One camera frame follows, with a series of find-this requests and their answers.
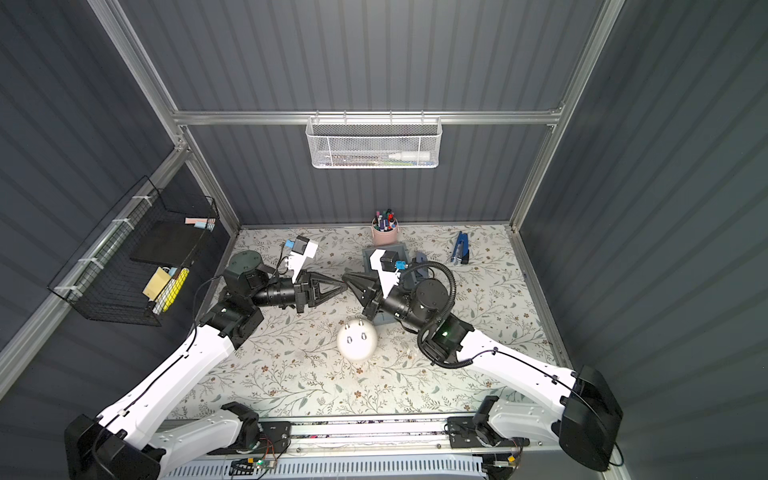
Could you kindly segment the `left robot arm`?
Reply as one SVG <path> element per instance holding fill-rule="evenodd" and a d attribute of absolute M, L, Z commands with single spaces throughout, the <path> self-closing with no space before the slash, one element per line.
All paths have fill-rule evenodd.
<path fill-rule="evenodd" d="M 67 426 L 70 478 L 158 479 L 214 450 L 262 448 L 258 413 L 238 402 L 165 433 L 159 428 L 192 388 L 256 331 L 263 308 L 303 312 L 346 291 L 342 280 L 304 269 L 305 260 L 315 255 L 314 242 L 299 237 L 289 245 L 278 262 L 284 272 L 265 264 L 256 251 L 234 255 L 222 274 L 219 302 L 194 322 L 178 349 L 99 415 L 80 415 Z"/>

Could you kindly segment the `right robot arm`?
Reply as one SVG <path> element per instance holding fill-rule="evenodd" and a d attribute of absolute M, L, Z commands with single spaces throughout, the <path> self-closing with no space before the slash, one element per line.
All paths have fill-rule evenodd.
<path fill-rule="evenodd" d="M 546 437 L 571 459 L 593 471 L 615 466 L 623 410 L 604 375 L 536 360 L 484 334 L 453 312 L 458 293 L 451 269 L 435 261 L 375 274 L 342 277 L 368 318 L 384 312 L 415 334 L 418 350 L 445 370 L 472 370 L 510 387 L 541 408 L 539 424 L 513 419 L 502 400 L 487 396 L 473 418 L 479 440 L 488 446 L 515 437 Z"/>

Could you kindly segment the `grey plastic parts bin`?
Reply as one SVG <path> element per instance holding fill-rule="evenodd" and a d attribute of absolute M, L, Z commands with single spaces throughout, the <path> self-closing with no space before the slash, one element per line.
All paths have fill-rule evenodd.
<path fill-rule="evenodd" d="M 405 245 L 402 243 L 395 243 L 391 245 L 381 246 L 380 249 L 387 252 L 394 252 L 396 261 L 407 262 L 409 259 L 409 257 L 407 256 L 408 254 L 407 249 Z M 376 250 L 377 250 L 377 247 L 369 247 L 363 250 L 363 267 L 364 267 L 364 272 L 366 274 L 374 274 L 374 270 L 371 267 L 371 263 L 370 263 L 370 257 Z M 406 277 L 400 282 L 400 286 L 404 287 L 407 290 L 412 290 L 416 286 L 416 284 L 417 284 L 417 280 L 416 280 L 416 275 L 414 273 L 410 274 L 408 277 Z M 396 322 L 395 317 L 386 312 L 377 313 L 372 320 L 372 323 L 376 327 L 381 327 L 381 326 L 388 325 L 395 322 Z"/>

